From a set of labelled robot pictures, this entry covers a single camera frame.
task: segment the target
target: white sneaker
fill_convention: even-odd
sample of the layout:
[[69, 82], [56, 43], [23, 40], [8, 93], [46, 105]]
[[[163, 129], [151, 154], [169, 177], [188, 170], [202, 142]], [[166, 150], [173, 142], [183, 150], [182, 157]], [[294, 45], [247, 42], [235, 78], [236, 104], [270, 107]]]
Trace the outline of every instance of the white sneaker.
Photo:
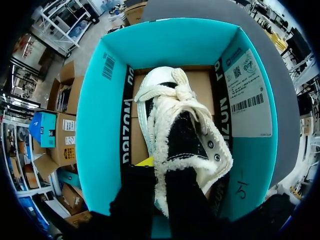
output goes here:
[[149, 155], [153, 156], [155, 200], [168, 217], [166, 172], [193, 167], [205, 194], [231, 169], [233, 159], [211, 113], [197, 101], [182, 69], [153, 69], [134, 101]]

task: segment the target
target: storage rack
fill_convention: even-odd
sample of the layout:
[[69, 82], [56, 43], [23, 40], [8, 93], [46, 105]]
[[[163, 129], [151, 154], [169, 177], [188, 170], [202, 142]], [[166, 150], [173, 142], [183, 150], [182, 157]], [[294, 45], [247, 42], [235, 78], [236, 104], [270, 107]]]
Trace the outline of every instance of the storage rack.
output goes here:
[[52, 192], [54, 191], [52, 184], [50, 186], [45, 186], [42, 187], [38, 178], [38, 171], [37, 168], [34, 164], [34, 154], [33, 154], [33, 146], [32, 146], [32, 137], [29, 134], [29, 146], [30, 146], [30, 157], [31, 157], [31, 163], [32, 163], [32, 167], [33, 167], [33, 171], [34, 171], [34, 175], [35, 175], [35, 179], [36, 179], [36, 183], [38, 185], [38, 188], [34, 188], [34, 189], [29, 189], [28, 185], [27, 185], [27, 181], [25, 179], [25, 176], [23, 174], [23, 169], [21, 166], [21, 161], [20, 161], [20, 155], [19, 155], [19, 148], [18, 148], [18, 140], [17, 140], [17, 127], [23, 127], [23, 128], [29, 128], [29, 124], [26, 123], [21, 123], [21, 122], [17, 122], [17, 121], [12, 121], [12, 120], [8, 120], [3, 118], [2, 119], [2, 123], [1, 123], [1, 138], [2, 138], [2, 152], [3, 152], [3, 157], [5, 160], [5, 165], [8, 171], [8, 175], [10, 176], [10, 182], [11, 185], [13, 187], [13, 189], [16, 189], [15, 185], [14, 185], [14, 181], [11, 177], [11, 171], [9, 169], [9, 165], [8, 165], [8, 159], [7, 159], [7, 155], [6, 155], [6, 149], [5, 149], [5, 135], [4, 135], [4, 124], [8, 124], [8, 125], [12, 125], [14, 127], [14, 147], [15, 147], [15, 155], [16, 155], [16, 159], [17, 159], [17, 165], [18, 165], [18, 169], [21, 173], [21, 178], [24, 184], [24, 187], [22, 187], [22, 189], [25, 188], [25, 190], [16, 190], [16, 195], [18, 196], [18, 198], [22, 198], [22, 197], [31, 197], [32, 195], [35, 194], [45, 194], [47, 192]]
[[[54, 18], [65, 10], [68, 10], [72, 15], [74, 15], [73, 10], [70, 8], [70, 6], [73, 3], [76, 4], [79, 8], [83, 8], [84, 13], [77, 19], [77, 21], [72, 26], [69, 26], [69, 30], [64, 31], [54, 22]], [[40, 39], [43, 39], [44, 37], [44, 42], [49, 44], [58, 52], [61, 52], [60, 50], [62, 50], [63, 54], [68, 56], [71, 54], [71, 51], [75, 47], [80, 47], [79, 41], [91, 25], [91, 22], [88, 22], [87, 26], [76, 38], [72, 38], [69, 36], [70, 32], [82, 19], [84, 19], [84, 17], [90, 18], [91, 15], [86, 10], [86, 8], [79, 2], [79, 0], [55, 0], [54, 2], [48, 4], [45, 8], [39, 7], [35, 11], [35, 14], [33, 16], [35, 22], [32, 25], [32, 28], [35, 31], [32, 30], [31, 32]], [[55, 29], [53, 31], [53, 34], [51, 34], [51, 27], [54, 27]]]

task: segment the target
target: qr code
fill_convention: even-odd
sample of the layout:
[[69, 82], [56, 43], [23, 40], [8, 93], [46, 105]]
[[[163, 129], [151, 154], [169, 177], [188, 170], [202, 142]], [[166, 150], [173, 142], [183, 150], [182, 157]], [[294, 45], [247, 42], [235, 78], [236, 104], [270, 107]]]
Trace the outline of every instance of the qr code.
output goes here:
[[235, 69], [233, 69], [234, 77], [237, 79], [239, 76], [241, 76], [240, 67], [237, 66]]

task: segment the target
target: shoe eyelet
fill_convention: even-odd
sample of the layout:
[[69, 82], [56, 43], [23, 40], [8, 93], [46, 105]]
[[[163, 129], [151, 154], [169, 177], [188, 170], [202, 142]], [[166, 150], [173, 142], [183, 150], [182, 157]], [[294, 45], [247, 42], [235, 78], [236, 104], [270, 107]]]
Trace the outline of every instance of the shoe eyelet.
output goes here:
[[220, 160], [221, 160], [220, 155], [219, 155], [219, 154], [215, 154], [215, 155], [214, 155], [214, 159], [215, 159], [217, 162], [220, 162]]
[[213, 143], [213, 141], [208, 141], [208, 147], [211, 149], [215, 147], [215, 144]]

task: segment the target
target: gray mat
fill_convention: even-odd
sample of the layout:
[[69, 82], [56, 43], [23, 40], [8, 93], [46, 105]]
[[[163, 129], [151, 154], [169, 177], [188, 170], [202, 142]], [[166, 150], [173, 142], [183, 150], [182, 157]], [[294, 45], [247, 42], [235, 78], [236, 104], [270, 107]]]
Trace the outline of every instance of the gray mat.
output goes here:
[[141, 22], [167, 18], [202, 18], [227, 22], [240, 26], [250, 38], [264, 64], [275, 100], [278, 147], [270, 187], [274, 186], [294, 169], [300, 141], [297, 97], [288, 70], [277, 49], [256, 21], [231, 1], [149, 0]]

